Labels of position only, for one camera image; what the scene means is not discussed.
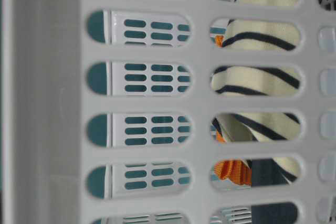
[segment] orange fabric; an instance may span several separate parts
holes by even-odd
[[[216,131],[216,139],[226,143],[224,138]],[[241,160],[227,160],[215,165],[215,174],[221,180],[230,179],[236,185],[251,185],[251,169]]]
[[[215,36],[215,44],[216,44],[218,47],[222,47],[223,40],[224,40],[224,36],[223,36],[223,35],[216,35],[216,36]]]

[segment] laundry basket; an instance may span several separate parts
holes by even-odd
[[[3,223],[248,224],[253,205],[280,202],[297,207],[296,223],[335,221],[334,1],[4,0]],[[101,43],[88,29],[96,12]],[[300,45],[219,49],[233,18],[293,24]],[[293,67],[302,86],[292,97],[220,97],[212,74],[234,65]],[[295,141],[213,139],[219,112],[283,110],[301,122]],[[299,163],[295,183],[249,188],[214,172],[223,159],[274,156]]]

